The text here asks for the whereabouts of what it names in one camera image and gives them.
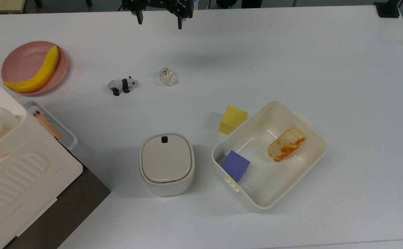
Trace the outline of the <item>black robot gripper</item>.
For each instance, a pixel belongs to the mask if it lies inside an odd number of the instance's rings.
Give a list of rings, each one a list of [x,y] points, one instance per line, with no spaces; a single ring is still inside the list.
[[[184,18],[192,18],[194,13],[194,3],[192,0],[123,0],[122,9],[130,11],[137,16],[138,24],[143,23],[142,11],[146,7],[166,9],[171,14],[178,17],[178,29],[182,30]]]

